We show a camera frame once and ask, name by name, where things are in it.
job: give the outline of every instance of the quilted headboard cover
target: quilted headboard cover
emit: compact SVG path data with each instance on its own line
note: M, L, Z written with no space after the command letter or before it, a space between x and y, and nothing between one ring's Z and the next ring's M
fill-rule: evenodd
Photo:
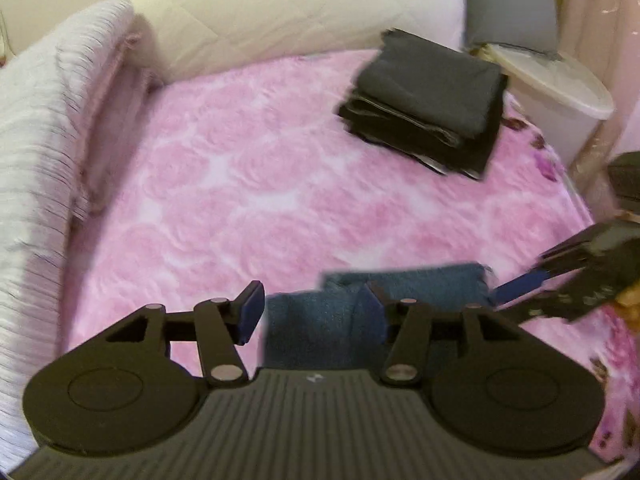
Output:
M465 0L131 0L142 32L132 61L165 81L292 54L380 44L402 28L460 48Z

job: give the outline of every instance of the curtain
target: curtain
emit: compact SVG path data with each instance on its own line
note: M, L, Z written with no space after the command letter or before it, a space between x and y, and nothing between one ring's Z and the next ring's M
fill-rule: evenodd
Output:
M564 0L561 52L587 66L616 104L569 168L596 219L615 213L604 167L617 153L640 150L640 0Z

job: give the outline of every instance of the ribbed gray surface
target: ribbed gray surface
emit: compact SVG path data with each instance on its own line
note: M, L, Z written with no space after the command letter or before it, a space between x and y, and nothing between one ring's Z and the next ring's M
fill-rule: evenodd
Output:
M211 394L185 430L155 448L108 459L42 449L12 478L578 480L604 465L584 449L536 460L490 455L444 431L415 392L379 386L361 370L321 375L263 370L250 386Z

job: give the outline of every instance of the bin lid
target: bin lid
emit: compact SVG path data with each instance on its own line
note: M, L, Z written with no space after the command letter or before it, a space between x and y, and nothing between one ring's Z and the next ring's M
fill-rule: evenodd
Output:
M488 53L507 73L539 92L594 119L606 120L615 108L601 81L571 56L553 60L527 50L488 45Z

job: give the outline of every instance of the pink floral bedsheet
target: pink floral bedsheet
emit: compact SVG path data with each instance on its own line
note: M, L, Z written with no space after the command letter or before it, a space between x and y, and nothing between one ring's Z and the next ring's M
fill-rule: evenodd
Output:
M281 59L156 91L114 203L72 239L64 348L145 303L186 310L233 297L252 279L272 294L314 288L329 269L478 261L503 282L590 222L510 97L481 184L345 133L334 107L372 55ZM617 456L625 410L637 420L640 398L622 322L605 309L570 328L528 328L606 374L607 415L593 447ZM249 369L261 331L241 349ZM172 357L199 373L193 344L175 345Z

